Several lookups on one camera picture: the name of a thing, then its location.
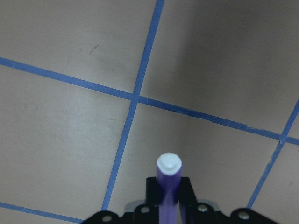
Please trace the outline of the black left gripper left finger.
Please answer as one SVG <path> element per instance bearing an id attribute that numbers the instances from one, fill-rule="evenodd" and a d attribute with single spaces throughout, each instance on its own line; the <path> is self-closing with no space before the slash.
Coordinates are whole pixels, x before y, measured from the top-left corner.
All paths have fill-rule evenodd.
<path id="1" fill-rule="evenodd" d="M 146 178 L 146 194 L 145 194 L 145 204 L 159 211 L 159 205 L 163 200 L 163 190 L 159 185 L 156 177 Z"/>

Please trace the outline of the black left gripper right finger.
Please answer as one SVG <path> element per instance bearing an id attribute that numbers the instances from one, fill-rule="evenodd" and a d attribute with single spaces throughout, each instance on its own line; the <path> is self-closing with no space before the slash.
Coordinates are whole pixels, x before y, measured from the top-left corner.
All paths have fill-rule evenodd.
<path id="1" fill-rule="evenodd" d="M 193 224 L 194 213 L 197 211 L 197 198 L 188 177 L 181 177 L 178 188 L 178 204 L 182 223 Z"/>

